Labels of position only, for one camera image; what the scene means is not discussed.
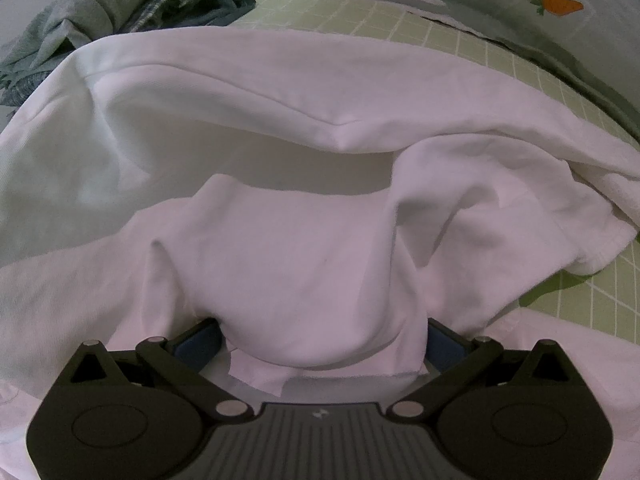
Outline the white garment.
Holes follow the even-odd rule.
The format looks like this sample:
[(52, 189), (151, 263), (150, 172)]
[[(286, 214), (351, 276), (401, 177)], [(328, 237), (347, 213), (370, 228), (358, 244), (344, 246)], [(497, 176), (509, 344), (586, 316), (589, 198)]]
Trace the white garment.
[(426, 323), (511, 342), (516, 302), (639, 229), (639, 151), (424, 47), (200, 27), (73, 53), (1, 135), (1, 474), (81, 341), (218, 318), (246, 390), (421, 371)]

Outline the pile of folded clothes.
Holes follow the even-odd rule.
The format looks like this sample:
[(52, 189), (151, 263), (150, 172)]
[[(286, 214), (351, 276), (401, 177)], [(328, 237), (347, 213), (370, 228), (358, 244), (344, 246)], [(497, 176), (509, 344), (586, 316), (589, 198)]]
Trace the pile of folded clothes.
[(72, 52), (106, 36), (227, 26), (255, 0), (55, 0), (1, 47), (1, 104), (17, 108)]

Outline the green grid bed sheet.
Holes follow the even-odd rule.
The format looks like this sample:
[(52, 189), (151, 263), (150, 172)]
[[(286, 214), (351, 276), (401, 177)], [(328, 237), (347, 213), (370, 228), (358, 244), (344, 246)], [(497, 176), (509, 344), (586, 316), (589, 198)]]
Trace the green grid bed sheet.
[[(250, 29), (295, 29), (374, 38), (439, 50), (504, 73), (550, 96), (578, 117), (628, 143), (639, 144), (567, 84), (505, 47), (424, 18), (397, 3), (376, 0), (256, 0), (236, 24)], [(579, 276), (561, 271), (518, 304), (555, 318), (639, 342), (639, 241), (633, 240), (601, 271)]]

